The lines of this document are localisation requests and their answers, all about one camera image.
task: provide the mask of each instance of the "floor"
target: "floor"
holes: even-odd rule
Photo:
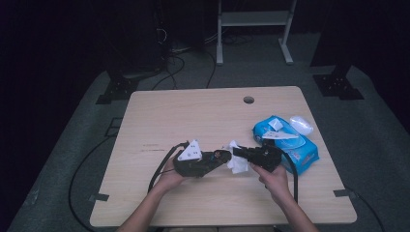
[[[168,59],[167,72],[140,81],[137,90],[300,87],[344,184],[352,188],[358,219],[352,224],[319,224],[321,231],[407,231],[410,227],[410,136],[379,97],[370,78],[352,67],[347,78],[363,100],[323,97],[312,76],[333,67],[311,68],[319,35],[289,37],[294,65],[287,66],[278,46],[279,35],[239,38],[242,45],[224,47],[224,64],[215,66],[216,46],[207,52],[187,51]],[[96,104],[109,84],[106,72],[96,76],[61,134],[42,173],[9,231],[114,231],[93,228],[88,219],[99,192],[115,138],[105,134],[123,117],[127,100]],[[287,225],[278,225],[290,231]],[[266,227],[168,228],[165,231],[273,231]]]

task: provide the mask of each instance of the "metal stand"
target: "metal stand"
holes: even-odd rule
[[[341,100],[363,100],[358,89],[346,78],[350,64],[336,65],[331,74],[314,75],[314,81],[324,97],[339,97]]]
[[[223,26],[285,26],[283,37],[278,40],[287,65],[293,64],[293,59],[287,47],[290,26],[295,13],[297,0],[292,1],[289,11],[277,12],[235,12],[223,13],[221,0],[219,0],[218,15],[218,43],[217,64],[223,64],[222,27]]]

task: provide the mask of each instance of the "wet wipes package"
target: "wet wipes package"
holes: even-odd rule
[[[278,116],[274,115],[257,123],[253,128],[253,138],[259,144],[262,144],[263,139],[274,139],[276,145],[289,154],[295,163],[298,175],[304,173],[313,162],[319,160],[317,146]],[[289,172],[292,172],[285,157],[282,157],[281,163]]]

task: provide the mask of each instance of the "black cable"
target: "black cable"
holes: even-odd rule
[[[214,76],[215,70],[216,70],[216,68],[217,68],[217,61],[215,60],[214,56],[213,56],[209,51],[206,51],[206,53],[208,53],[209,56],[211,56],[211,58],[212,58],[212,63],[213,63],[213,65],[214,65],[214,67],[213,67],[213,69],[212,69],[212,72],[211,72],[211,76],[209,77],[208,83],[206,84],[206,87],[205,87],[206,89],[208,89],[208,88],[209,88],[209,84],[211,83],[212,77]]]
[[[91,10],[91,15],[93,16],[95,23],[97,24],[97,27],[99,28],[100,32],[102,33],[103,37],[105,38],[106,42],[111,46],[111,48],[128,64],[132,65],[132,62],[124,56],[124,54],[118,50],[118,48],[112,43],[111,39],[106,35],[106,33],[103,30],[102,25],[100,24],[99,20],[97,19],[97,13],[94,9],[93,3],[91,0],[88,0],[88,6],[90,7]]]
[[[161,175],[162,168],[165,166],[166,162],[169,160],[169,158],[172,156],[172,154],[174,154],[174,152],[177,150],[177,148],[179,148],[179,147],[186,148],[186,147],[188,147],[188,145],[190,145],[189,142],[180,143],[180,144],[176,145],[175,147],[172,147],[171,150],[169,150],[169,152],[163,158],[160,166],[158,166],[157,170],[155,171],[153,177],[151,178],[151,182],[150,182],[150,185],[148,187],[148,192],[150,192],[151,189],[153,188],[155,181]]]
[[[289,162],[290,168],[292,169],[293,173],[293,198],[295,199],[296,203],[298,203],[298,171],[296,170],[295,163],[290,158],[289,154],[283,152],[284,157]]]
[[[155,90],[155,89],[157,88],[157,86],[158,86],[159,84],[161,84],[161,82],[163,82],[164,80],[168,79],[169,77],[174,78],[173,75],[176,74],[176,73],[179,73],[179,72],[184,68],[184,66],[185,66],[185,61],[184,61],[182,58],[180,58],[180,57],[178,57],[178,56],[172,56],[172,57],[173,57],[173,58],[176,58],[176,59],[178,59],[178,60],[180,60],[180,61],[182,62],[181,68],[179,68],[176,72],[173,72],[173,73],[169,74],[168,76],[164,77],[163,79],[161,79],[160,81],[158,81],[158,82],[154,85],[154,87],[153,87],[151,90]]]
[[[84,227],[87,231],[90,232],[95,232],[92,228],[88,227],[88,225],[86,225],[84,222],[82,222],[82,220],[79,218],[79,216],[77,215],[77,213],[75,212],[74,208],[73,208],[73,203],[72,203],[72,189],[73,189],[73,183],[75,180],[75,176],[78,172],[78,170],[81,168],[82,164],[84,164],[84,162],[101,146],[104,144],[104,142],[106,142],[108,139],[112,138],[112,137],[116,137],[117,133],[108,135],[102,142],[100,142],[99,144],[97,144],[97,146],[95,146],[85,157],[84,159],[81,161],[81,163],[79,164],[79,166],[77,167],[77,169],[75,170],[72,179],[70,181],[70,187],[69,187],[69,207],[70,207],[70,211],[72,212],[75,220],[82,226]]]
[[[345,184],[343,184],[343,185],[344,185],[344,187],[345,187],[346,189],[348,189],[348,190],[350,190],[351,192],[353,192],[357,197],[359,197],[359,199],[361,199],[361,200],[367,205],[367,207],[371,210],[371,212],[373,213],[374,217],[376,218],[377,223],[379,223],[380,229],[381,229],[383,232],[385,232],[386,230],[385,230],[385,228],[384,228],[384,225],[383,225],[382,220],[381,220],[380,217],[377,215],[376,211],[370,206],[370,204],[368,204],[368,202],[367,202],[359,193],[357,193],[356,191],[354,191],[352,188],[348,187],[348,186],[345,185]]]

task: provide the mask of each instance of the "hand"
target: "hand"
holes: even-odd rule
[[[253,163],[250,166],[260,175],[259,181],[265,184],[277,204],[293,197],[287,183],[286,169],[282,165],[279,165],[272,173]]]
[[[184,180],[186,180],[186,178],[174,170],[174,158],[175,157],[169,159],[163,167],[162,174],[160,175],[157,183],[154,185],[155,189],[168,192],[169,190],[178,187]]]

